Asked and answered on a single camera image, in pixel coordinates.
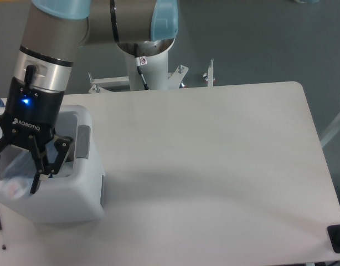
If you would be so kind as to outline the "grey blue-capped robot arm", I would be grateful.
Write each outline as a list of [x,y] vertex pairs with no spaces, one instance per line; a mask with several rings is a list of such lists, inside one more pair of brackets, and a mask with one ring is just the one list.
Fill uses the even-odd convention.
[[78,47],[110,40],[132,56],[143,90],[150,57],[169,48],[178,33],[176,1],[32,1],[5,110],[1,152],[10,145],[30,152],[36,193],[41,175],[59,172],[73,139],[55,132]]

